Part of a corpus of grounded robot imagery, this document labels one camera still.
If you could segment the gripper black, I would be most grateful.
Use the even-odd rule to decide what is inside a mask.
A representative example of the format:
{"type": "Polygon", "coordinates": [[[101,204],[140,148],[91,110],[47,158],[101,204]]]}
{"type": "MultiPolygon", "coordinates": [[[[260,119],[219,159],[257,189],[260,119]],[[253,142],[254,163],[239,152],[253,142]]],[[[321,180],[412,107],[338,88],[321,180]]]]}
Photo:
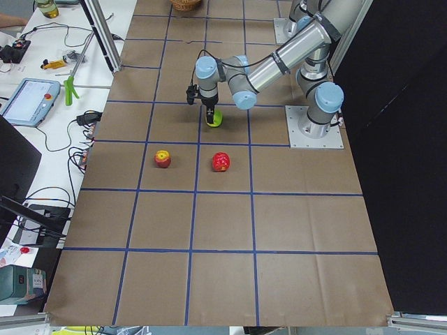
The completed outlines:
{"type": "Polygon", "coordinates": [[[200,89],[199,94],[202,104],[205,105],[207,108],[206,122],[208,125],[212,125],[214,123],[215,106],[219,101],[218,91],[216,89],[212,91],[204,91],[200,89]]]}

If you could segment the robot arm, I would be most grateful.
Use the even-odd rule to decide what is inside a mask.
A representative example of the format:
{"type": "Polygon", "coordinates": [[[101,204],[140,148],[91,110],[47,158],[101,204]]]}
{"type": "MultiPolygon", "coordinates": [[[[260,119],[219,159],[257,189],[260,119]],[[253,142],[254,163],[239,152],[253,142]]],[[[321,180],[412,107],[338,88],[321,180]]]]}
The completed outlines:
{"type": "Polygon", "coordinates": [[[291,38],[304,29],[312,20],[307,11],[307,0],[293,0],[289,11],[285,34],[291,38]]]}
{"type": "Polygon", "coordinates": [[[252,64],[244,55],[227,59],[211,54],[198,57],[195,65],[198,84],[191,84],[186,90],[188,104],[193,104],[195,98],[201,99],[206,106],[206,122],[218,126],[221,118],[215,110],[219,100],[218,83],[225,82],[237,108],[251,109],[262,90],[289,73],[312,52],[338,41],[353,24],[361,7],[360,1],[327,2],[283,45],[252,64]]]}

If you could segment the person forearm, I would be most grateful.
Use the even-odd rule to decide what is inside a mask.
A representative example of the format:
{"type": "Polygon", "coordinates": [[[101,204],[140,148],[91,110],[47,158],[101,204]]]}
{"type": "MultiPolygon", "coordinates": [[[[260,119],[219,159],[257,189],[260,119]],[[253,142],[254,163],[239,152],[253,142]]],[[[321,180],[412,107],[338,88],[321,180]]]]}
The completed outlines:
{"type": "Polygon", "coordinates": [[[0,13],[0,27],[1,28],[22,27],[22,26],[26,26],[27,23],[28,23],[28,19],[25,19],[23,17],[0,13]]]}

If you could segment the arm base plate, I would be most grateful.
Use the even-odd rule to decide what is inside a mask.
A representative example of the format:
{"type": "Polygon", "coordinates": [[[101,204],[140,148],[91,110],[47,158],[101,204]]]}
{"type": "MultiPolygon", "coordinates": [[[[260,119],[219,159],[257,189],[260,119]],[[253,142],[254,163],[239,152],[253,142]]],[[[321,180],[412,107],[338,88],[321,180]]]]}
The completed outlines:
{"type": "Polygon", "coordinates": [[[307,106],[285,106],[290,148],[344,149],[340,127],[332,126],[336,116],[329,124],[319,125],[308,118],[307,110],[307,106]]]}
{"type": "Polygon", "coordinates": [[[297,23],[288,18],[274,18],[274,34],[277,45],[282,45],[292,38],[297,31],[297,23]]]}

